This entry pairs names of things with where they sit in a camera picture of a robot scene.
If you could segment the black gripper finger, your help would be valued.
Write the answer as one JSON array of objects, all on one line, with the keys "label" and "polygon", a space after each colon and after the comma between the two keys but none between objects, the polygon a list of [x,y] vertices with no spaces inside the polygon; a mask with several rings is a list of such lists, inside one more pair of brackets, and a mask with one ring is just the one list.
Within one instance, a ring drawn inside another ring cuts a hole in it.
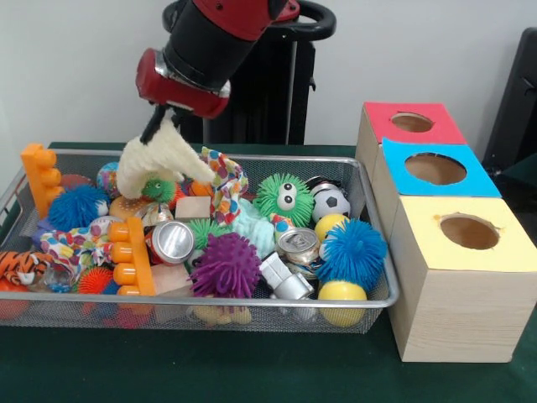
[{"label": "black gripper finger", "polygon": [[140,136],[140,142],[142,144],[147,144],[150,142],[159,130],[160,125],[164,119],[165,114],[167,113],[169,106],[164,104],[156,104],[152,116],[150,117],[145,129],[143,130]]}]

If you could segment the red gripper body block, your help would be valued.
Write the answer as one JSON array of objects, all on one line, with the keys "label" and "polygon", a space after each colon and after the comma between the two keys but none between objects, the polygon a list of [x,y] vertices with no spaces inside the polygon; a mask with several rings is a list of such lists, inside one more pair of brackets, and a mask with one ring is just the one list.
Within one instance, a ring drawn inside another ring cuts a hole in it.
[{"label": "red gripper body block", "polygon": [[231,95],[230,81],[218,91],[209,91],[178,79],[166,65],[163,52],[152,48],[142,54],[135,83],[142,99],[158,105],[178,107],[201,118],[220,115]]}]

